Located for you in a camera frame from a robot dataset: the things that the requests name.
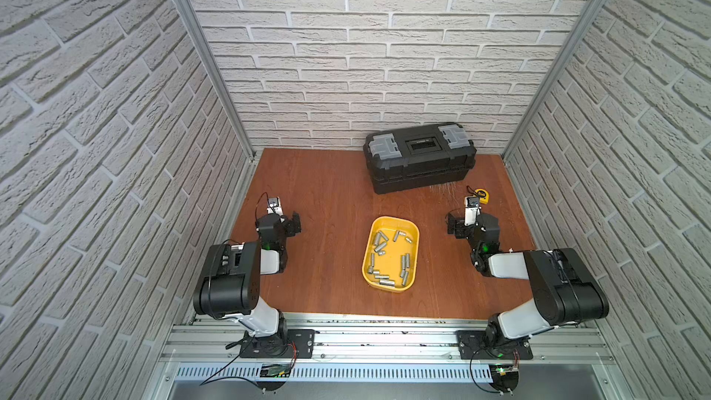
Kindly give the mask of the yellow plastic tray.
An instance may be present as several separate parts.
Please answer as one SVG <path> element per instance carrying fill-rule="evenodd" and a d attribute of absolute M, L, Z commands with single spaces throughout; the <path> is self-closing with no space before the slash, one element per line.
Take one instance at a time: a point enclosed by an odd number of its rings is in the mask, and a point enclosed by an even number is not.
<path fill-rule="evenodd" d="M 383 216 L 372 223 L 362 276 L 373 288 L 402 294 L 417 275 L 420 230 L 415 223 Z"/>

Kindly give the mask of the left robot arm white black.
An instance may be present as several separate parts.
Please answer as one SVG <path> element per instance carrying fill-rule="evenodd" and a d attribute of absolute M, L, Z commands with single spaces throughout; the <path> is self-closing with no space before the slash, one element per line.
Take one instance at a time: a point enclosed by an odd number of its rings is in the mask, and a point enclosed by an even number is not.
<path fill-rule="evenodd" d="M 198 315 L 235 322 L 246 329 L 240 346 L 250 357 L 294 355 L 283 313 L 260 296 L 263 275 L 283 273 L 288 262 L 287 239 L 301 233 L 298 213 L 268 213 L 256 221 L 258 238 L 243 244 L 213 244 L 194 289 Z"/>

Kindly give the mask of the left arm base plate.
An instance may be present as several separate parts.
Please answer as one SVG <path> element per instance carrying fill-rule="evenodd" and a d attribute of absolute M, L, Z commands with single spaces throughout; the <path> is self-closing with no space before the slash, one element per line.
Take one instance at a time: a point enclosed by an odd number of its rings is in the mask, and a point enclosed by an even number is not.
<path fill-rule="evenodd" d="M 311 359 L 316 332 L 311 329 L 288 330 L 269 337 L 253 337 L 245 333 L 239 356 L 241 359 Z"/>

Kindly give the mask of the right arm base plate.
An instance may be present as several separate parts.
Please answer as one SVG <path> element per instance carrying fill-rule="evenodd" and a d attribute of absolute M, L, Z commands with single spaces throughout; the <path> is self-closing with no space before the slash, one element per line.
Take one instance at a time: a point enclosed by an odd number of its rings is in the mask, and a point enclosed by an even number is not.
<path fill-rule="evenodd" d="M 486 331 L 464 330 L 455 333 L 459 355 L 463 360 L 533 360 L 529 341 L 491 338 Z"/>

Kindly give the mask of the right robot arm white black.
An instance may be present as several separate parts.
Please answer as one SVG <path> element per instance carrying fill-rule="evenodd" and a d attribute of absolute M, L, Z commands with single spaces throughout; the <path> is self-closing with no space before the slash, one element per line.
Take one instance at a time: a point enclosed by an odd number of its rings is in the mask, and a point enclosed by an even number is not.
<path fill-rule="evenodd" d="M 446 222 L 449 234 L 468 242 L 471 262 L 482 276 L 527 281 L 533 294 L 518 307 L 490 317 L 482 331 L 458 331 L 463 359 L 531 360 L 529 340 L 534 335 L 608 315 L 607 296 L 575 249 L 505 252 L 496 217 L 449 214 Z"/>

